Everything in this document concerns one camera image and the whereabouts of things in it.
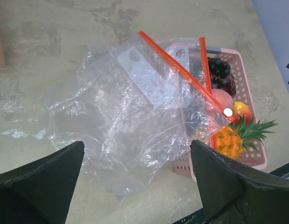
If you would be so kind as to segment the pink peach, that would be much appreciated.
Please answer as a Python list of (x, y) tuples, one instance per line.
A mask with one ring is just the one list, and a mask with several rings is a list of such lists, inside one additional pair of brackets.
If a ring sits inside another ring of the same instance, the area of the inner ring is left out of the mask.
[(234, 108), (233, 98), (225, 91), (221, 89), (212, 89), (212, 95), (223, 106), (223, 108)]

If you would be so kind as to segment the orange toy pineapple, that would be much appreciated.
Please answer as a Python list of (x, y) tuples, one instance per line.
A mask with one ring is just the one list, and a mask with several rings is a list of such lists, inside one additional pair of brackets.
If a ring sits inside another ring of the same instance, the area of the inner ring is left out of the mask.
[(239, 123), (232, 122), (222, 131), (216, 134), (217, 151), (232, 159), (238, 160), (245, 151), (250, 148), (258, 151), (258, 146), (254, 140), (263, 141), (267, 138), (270, 128), (278, 125), (275, 120), (267, 122), (255, 122), (255, 117), (247, 121), (246, 117), (239, 116)]

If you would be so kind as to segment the red yellow mango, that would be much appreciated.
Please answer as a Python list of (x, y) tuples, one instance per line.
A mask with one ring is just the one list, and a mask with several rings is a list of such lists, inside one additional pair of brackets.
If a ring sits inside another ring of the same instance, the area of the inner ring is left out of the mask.
[(244, 117), (246, 119), (246, 123), (250, 122), (252, 119), (252, 113), (246, 104), (241, 101), (234, 102), (233, 108), (233, 117), (235, 118), (234, 122), (236, 124), (240, 123), (240, 117)]

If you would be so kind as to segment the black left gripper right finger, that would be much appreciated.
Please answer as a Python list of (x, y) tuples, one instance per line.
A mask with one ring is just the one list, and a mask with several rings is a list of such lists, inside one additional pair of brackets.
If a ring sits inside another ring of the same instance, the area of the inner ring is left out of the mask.
[(199, 140), (190, 148), (209, 223), (289, 224), (289, 163), (265, 173)]

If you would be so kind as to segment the dark black grape bunch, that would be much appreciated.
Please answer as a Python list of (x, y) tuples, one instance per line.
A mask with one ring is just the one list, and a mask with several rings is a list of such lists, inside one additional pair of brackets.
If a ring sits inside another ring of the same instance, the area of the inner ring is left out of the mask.
[(226, 79), (231, 74), (231, 67), (220, 58), (207, 58), (210, 74), (221, 79)]

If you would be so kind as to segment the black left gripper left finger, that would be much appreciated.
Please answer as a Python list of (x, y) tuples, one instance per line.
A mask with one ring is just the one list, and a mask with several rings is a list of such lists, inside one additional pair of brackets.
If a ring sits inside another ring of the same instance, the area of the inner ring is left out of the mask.
[(84, 157), (76, 141), (0, 174), (0, 224), (63, 224)]

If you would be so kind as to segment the pink perforated plastic basket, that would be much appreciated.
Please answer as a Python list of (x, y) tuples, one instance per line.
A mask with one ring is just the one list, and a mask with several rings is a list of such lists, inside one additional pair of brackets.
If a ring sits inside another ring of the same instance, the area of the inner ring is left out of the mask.
[[(222, 61), (227, 62), (231, 67), (231, 75), (234, 77), (235, 81), (235, 94), (233, 96), (233, 101), (235, 101), (236, 105), (241, 102), (242, 105), (245, 105), (243, 108), (246, 107), (246, 110), (244, 110), (242, 113), (237, 111), (236, 114), (243, 117), (248, 114), (248, 111), (250, 111), (250, 117), (255, 118), (256, 113), (252, 94), (240, 53), (233, 49), (224, 49), (211, 46), (206, 47), (206, 52), (209, 57), (219, 58)], [(263, 170), (268, 164), (263, 143), (258, 139), (251, 139), (250, 142), (254, 144), (256, 148), (248, 147), (238, 161), (257, 170)], [(186, 153), (173, 161), (173, 171), (176, 174), (189, 177), (193, 179), (193, 181), (196, 181), (190, 153)]]

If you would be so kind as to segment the red purple grape bunch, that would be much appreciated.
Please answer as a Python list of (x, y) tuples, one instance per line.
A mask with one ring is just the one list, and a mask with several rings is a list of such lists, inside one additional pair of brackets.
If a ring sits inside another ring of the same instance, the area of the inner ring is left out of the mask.
[(212, 89), (223, 90), (232, 97), (236, 94), (236, 84), (233, 75), (230, 74), (224, 79), (211, 75), (210, 78)]

